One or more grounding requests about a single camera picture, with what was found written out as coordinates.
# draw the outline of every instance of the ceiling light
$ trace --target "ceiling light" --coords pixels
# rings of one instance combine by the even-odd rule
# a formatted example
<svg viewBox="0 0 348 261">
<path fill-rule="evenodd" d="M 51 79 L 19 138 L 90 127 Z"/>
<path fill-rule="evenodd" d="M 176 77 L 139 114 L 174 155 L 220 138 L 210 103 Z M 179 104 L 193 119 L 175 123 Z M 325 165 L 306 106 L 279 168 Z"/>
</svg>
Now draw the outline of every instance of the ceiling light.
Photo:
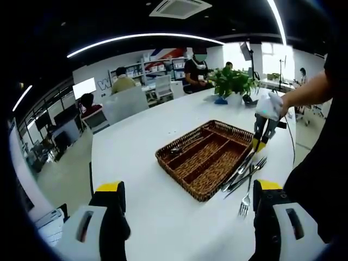
<svg viewBox="0 0 348 261">
<path fill-rule="evenodd" d="M 78 53 L 81 53 L 83 51 L 86 51 L 89 48 L 92 48 L 92 47 L 95 47 L 95 46 L 98 46 L 98 45 L 102 45 L 102 44 L 107 44 L 108 42 L 114 42 L 114 41 L 120 41 L 120 40 L 124 40 L 124 39 L 144 37 L 144 36 L 174 36 L 174 37 L 192 38 L 192 39 L 198 39 L 198 40 L 203 40 L 203 41 L 208 41 L 208 42 L 214 42 L 214 43 L 217 43 L 219 45 L 224 45 L 225 44 L 224 42 L 220 42 L 220 41 L 216 41 L 216 40 L 213 40 L 213 39 L 204 38 L 204 37 L 200 37 L 200 36 L 189 35 L 189 34 L 172 34 L 172 33 L 133 34 L 133 35 L 126 35 L 126 36 L 112 38 L 112 39 L 109 39 L 109 40 L 105 40 L 105 41 L 94 43 L 93 45 L 89 45 L 89 46 L 83 47 L 80 50 L 77 50 L 77 51 L 75 51 L 73 53 L 70 53 L 67 56 L 67 58 L 73 57 L 74 55 L 76 55 Z"/>
<path fill-rule="evenodd" d="M 23 100 L 24 96 L 28 93 L 28 91 L 32 88 L 33 86 L 29 86 L 27 90 L 24 91 L 20 99 L 17 101 L 16 105 L 13 107 L 12 111 L 15 111 L 18 107 L 18 104 Z"/>
<path fill-rule="evenodd" d="M 282 24 L 281 16 L 279 15 L 278 9 L 276 7 L 276 4 L 275 4 L 274 0 L 267 0 L 267 1 L 270 4 L 272 12 L 277 20 L 278 28 L 279 28 L 279 31 L 280 31 L 281 37 L 282 37 L 282 42 L 284 45 L 287 45 L 287 39 L 285 38 L 284 27 Z"/>
</svg>

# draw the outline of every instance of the ceiling air conditioner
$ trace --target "ceiling air conditioner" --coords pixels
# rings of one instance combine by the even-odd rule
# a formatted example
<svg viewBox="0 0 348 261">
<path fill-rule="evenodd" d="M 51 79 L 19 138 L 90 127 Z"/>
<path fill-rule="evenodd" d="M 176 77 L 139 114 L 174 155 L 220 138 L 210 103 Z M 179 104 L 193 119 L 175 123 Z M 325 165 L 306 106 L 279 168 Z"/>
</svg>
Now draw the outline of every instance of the ceiling air conditioner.
<svg viewBox="0 0 348 261">
<path fill-rule="evenodd" d="M 163 0 L 150 16 L 186 19 L 210 7 L 211 4 L 200 0 Z"/>
</svg>

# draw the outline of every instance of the green plant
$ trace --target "green plant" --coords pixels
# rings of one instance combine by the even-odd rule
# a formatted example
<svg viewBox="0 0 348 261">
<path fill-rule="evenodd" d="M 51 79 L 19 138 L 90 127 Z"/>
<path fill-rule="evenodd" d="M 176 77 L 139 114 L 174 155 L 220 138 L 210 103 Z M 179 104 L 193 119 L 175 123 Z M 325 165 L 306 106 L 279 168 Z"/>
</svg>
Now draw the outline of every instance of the green plant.
<svg viewBox="0 0 348 261">
<path fill-rule="evenodd" d="M 226 98 L 232 92 L 236 94 L 250 94 L 256 83 L 249 75 L 241 71 L 232 71 L 229 67 L 217 69 L 210 77 L 215 82 L 215 93 Z"/>
</svg>

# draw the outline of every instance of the black ceiling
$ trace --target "black ceiling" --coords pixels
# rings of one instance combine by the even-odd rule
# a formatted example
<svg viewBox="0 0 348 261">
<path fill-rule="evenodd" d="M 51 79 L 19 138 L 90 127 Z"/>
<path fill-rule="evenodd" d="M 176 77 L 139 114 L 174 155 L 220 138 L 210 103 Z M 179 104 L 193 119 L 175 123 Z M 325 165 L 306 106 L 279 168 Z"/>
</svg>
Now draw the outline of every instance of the black ceiling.
<svg viewBox="0 0 348 261">
<path fill-rule="evenodd" d="M 161 0 L 62 1 L 16 7 L 18 24 L 12 24 L 15 41 L 15 80 L 34 84 L 43 91 L 54 87 L 85 64 L 142 49 L 214 45 L 197 40 L 137 38 L 108 43 L 76 57 L 66 56 L 82 47 L 122 35 L 137 33 L 183 33 L 207 38 L 242 35 L 238 40 L 280 41 L 274 15 L 267 0 L 220 0 L 186 20 L 149 17 Z M 325 53 L 330 25 L 318 0 L 275 0 L 288 42 L 295 48 Z"/>
</svg>

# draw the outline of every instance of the wicker basket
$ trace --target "wicker basket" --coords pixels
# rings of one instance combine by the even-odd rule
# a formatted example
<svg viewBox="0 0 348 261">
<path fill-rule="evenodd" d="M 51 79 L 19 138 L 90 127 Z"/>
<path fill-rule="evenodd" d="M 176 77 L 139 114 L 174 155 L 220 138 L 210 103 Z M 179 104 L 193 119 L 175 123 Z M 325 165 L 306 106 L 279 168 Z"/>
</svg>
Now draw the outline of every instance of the wicker basket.
<svg viewBox="0 0 348 261">
<path fill-rule="evenodd" d="M 253 134 L 209 121 L 156 152 L 159 165 L 198 201 L 207 201 L 243 162 Z M 181 148 L 180 154 L 172 154 Z"/>
</svg>

